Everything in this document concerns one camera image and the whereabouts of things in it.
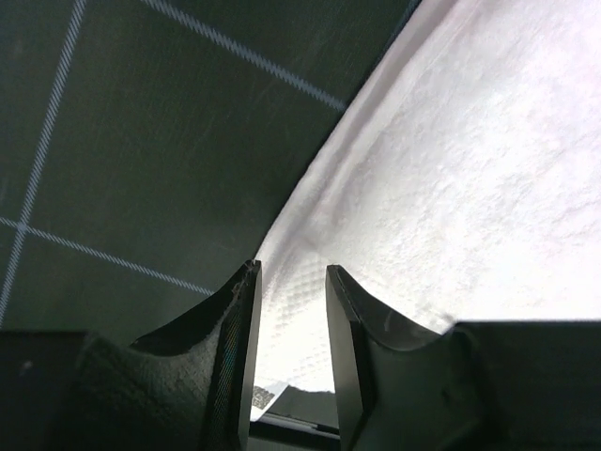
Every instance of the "crumpled cloth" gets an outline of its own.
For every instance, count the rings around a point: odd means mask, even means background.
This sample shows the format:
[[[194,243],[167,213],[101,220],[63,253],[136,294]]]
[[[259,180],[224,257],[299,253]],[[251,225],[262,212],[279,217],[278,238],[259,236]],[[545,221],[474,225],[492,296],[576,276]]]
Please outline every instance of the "crumpled cloth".
[[[437,332],[599,319],[601,3],[424,0],[257,258],[256,374],[308,391],[328,264]]]

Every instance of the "white grid line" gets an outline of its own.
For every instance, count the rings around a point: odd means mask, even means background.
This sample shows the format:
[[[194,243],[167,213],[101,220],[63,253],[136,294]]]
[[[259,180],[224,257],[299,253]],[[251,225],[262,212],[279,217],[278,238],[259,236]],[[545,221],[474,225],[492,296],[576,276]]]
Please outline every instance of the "white grid line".
[[[54,122],[56,121],[56,114],[58,113],[60,99],[63,95],[63,91],[65,90],[65,82],[67,81],[69,66],[73,57],[75,41],[77,40],[77,35],[79,34],[79,29],[82,25],[86,2],[87,0],[76,0],[75,4],[73,5],[73,10],[69,20],[69,28],[67,29],[67,35],[65,36],[60,59],[58,60],[58,68],[56,70],[56,75],[54,76],[53,87],[50,93],[50,101],[48,103],[48,109],[46,110],[46,116],[41,128],[41,134],[39,137],[38,146],[36,148],[36,157],[34,159],[31,174],[29,175],[29,181],[27,182],[27,191],[25,192],[25,199],[21,209],[21,217],[19,223],[17,224],[17,233],[15,235],[15,241],[12,244],[12,250],[10,251],[7,273],[4,279],[4,285],[2,286],[2,292],[0,293],[0,327],[2,327],[2,321],[7,311],[8,299],[10,298],[12,285],[15,281],[17,269],[19,268],[19,260],[21,258],[21,252],[23,251],[26,228],[29,224],[31,212],[34,208],[36,194],[38,193],[41,171],[44,167],[44,163],[46,162],[46,155],[48,154],[48,147],[50,145]]]
[[[160,279],[163,282],[167,282],[169,284],[175,285],[180,288],[186,288],[190,291],[195,291],[197,293],[204,294],[205,296],[210,296],[211,294],[214,293],[214,291],[211,291],[210,289],[203,288],[196,284],[186,282],[185,280],[178,279],[178,278],[174,277],[173,275],[169,275],[169,274],[165,274],[163,272],[151,270],[150,268],[147,268],[146,266],[132,263],[132,262],[125,260],[123,258],[120,258],[120,257],[111,256],[110,254],[107,254],[102,251],[98,251],[98,250],[93,249],[88,246],[84,246],[83,244],[80,244],[78,242],[66,240],[61,237],[57,237],[56,235],[54,235],[52,233],[44,232],[43,230],[39,230],[37,228],[30,227],[29,225],[23,225],[16,221],[11,221],[7,218],[3,218],[2,216],[0,216],[0,224],[4,225],[4,226],[16,228],[17,230],[22,230],[24,234],[29,233],[36,237],[42,238],[46,241],[60,244],[61,246],[68,247],[69,249],[73,249],[73,250],[81,252],[83,254],[87,254],[89,256],[99,258],[100,260],[114,263],[118,266],[122,266],[123,268],[127,268],[128,270],[131,270],[134,272],[140,272],[149,277],[154,277],[155,279]]]
[[[177,21],[180,24],[190,28],[192,31],[198,33],[199,35],[209,39],[214,44],[224,47],[230,53],[239,56],[240,58],[254,64],[258,68],[288,83],[289,85],[294,86],[299,91],[309,94],[314,99],[326,103],[328,106],[337,111],[346,111],[347,106],[343,101],[336,99],[334,96],[331,96],[323,89],[319,89],[318,87],[313,86],[306,80],[300,78],[300,76],[292,73],[289,70],[284,69],[282,66],[269,61],[261,54],[258,54],[257,52],[249,49],[248,47],[240,44],[239,42],[236,42],[235,40],[229,38],[223,33],[220,33],[219,31],[207,25],[206,23],[202,23],[196,20],[190,14],[187,14],[177,8],[172,7],[171,5],[163,2],[162,0],[140,1],[147,4],[149,7],[159,11],[165,16],[170,17],[174,21]]]

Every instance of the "white cloth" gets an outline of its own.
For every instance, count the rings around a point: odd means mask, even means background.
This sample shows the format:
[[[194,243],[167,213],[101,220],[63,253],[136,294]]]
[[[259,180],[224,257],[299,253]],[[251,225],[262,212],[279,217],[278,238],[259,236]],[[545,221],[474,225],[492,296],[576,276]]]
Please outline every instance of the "white cloth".
[[[601,318],[600,49],[596,0],[424,0],[258,253],[257,375],[333,390],[331,263],[437,332]]]

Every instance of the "black plastic part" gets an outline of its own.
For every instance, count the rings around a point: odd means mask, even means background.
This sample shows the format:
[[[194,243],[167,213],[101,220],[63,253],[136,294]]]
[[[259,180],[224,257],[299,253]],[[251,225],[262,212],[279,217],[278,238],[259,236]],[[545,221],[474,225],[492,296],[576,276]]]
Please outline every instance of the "black plastic part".
[[[245,449],[260,306],[260,263],[248,261],[128,348],[0,333],[0,449]]]
[[[322,425],[338,433],[336,395],[331,392],[304,392],[287,387],[270,407],[270,413]]]
[[[344,269],[326,281],[342,449],[601,449],[599,322],[433,334]]]
[[[260,421],[251,423],[250,435],[264,441],[288,444],[304,449],[328,451],[340,449],[337,429],[303,425],[299,421],[268,413]]]

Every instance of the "grid pattern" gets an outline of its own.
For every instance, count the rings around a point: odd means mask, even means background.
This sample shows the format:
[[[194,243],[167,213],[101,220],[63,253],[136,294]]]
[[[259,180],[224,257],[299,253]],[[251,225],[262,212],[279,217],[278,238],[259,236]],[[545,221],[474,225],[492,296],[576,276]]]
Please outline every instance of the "grid pattern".
[[[202,302],[412,3],[2,2],[2,327],[127,344]]]
[[[186,282],[184,280],[180,280],[172,275],[164,274],[162,272],[154,271],[150,268],[138,265],[133,262],[129,262],[120,257],[114,257],[102,251],[92,249],[88,246],[81,245],[77,242],[66,240],[64,238],[58,237],[52,233],[44,232],[37,228],[31,227],[29,225],[30,218],[32,215],[32,211],[34,208],[34,203],[36,200],[36,195],[39,188],[39,183],[42,175],[42,170],[44,164],[46,162],[46,158],[48,156],[49,145],[51,142],[52,132],[54,128],[54,123],[56,121],[56,116],[58,114],[58,109],[61,101],[61,97],[63,91],[65,89],[65,85],[67,83],[67,78],[69,74],[69,68],[71,59],[73,57],[73,51],[75,49],[76,41],[78,38],[78,34],[80,28],[82,26],[82,21],[84,18],[85,7],[88,0],[76,0],[73,6],[73,10],[71,13],[71,17],[69,20],[69,27],[67,31],[67,35],[65,37],[65,42],[63,49],[61,51],[58,68],[56,70],[56,75],[54,77],[54,84],[52,87],[50,102],[48,105],[48,110],[46,112],[46,117],[44,118],[41,136],[39,138],[38,147],[36,150],[35,160],[33,164],[33,168],[31,174],[29,176],[29,181],[27,184],[27,190],[25,193],[25,198],[23,201],[23,206],[21,210],[20,220],[19,222],[15,222],[9,220],[8,218],[0,217],[0,224],[4,226],[12,227],[16,230],[16,235],[14,239],[14,243],[12,245],[12,249],[10,252],[10,257],[8,260],[7,272],[5,276],[5,281],[2,286],[2,291],[0,292],[0,327],[2,326],[4,315],[6,313],[8,302],[10,299],[10,294],[12,291],[12,287],[15,281],[15,277],[19,268],[19,262],[21,258],[21,254],[23,252],[23,244],[27,234],[35,235],[39,238],[43,238],[44,240],[54,242],[56,244],[60,244],[66,246],[70,249],[82,252],[84,254],[88,254],[90,256],[100,258],[121,267],[127,268],[132,271],[140,272],[150,277],[155,277],[164,282],[168,282],[174,284],[181,288],[186,288],[191,291],[195,291],[201,293],[205,296],[209,296],[212,294],[212,290],[208,288],[199,287],[196,284]],[[227,36],[219,33],[217,30],[209,27],[208,25],[197,21],[195,18],[186,14],[183,11],[178,10],[170,6],[169,4],[160,1],[160,0],[141,0],[146,5],[154,8],[162,14],[170,17],[173,20],[178,21],[182,25],[190,28],[194,32],[199,35],[210,39],[213,43],[220,45],[227,49],[232,54],[241,57],[252,64],[256,65],[258,68],[265,70],[275,77],[283,80],[284,82],[294,86],[298,90],[314,97],[315,99],[324,102],[331,108],[337,111],[344,111],[346,109],[345,104],[330,96],[323,90],[312,86],[310,83],[301,79],[299,76],[289,72],[288,70],[278,66],[275,63],[268,61],[268,59],[264,58],[260,54],[253,52],[252,50],[246,48],[244,45],[235,42],[234,40],[228,38]]]

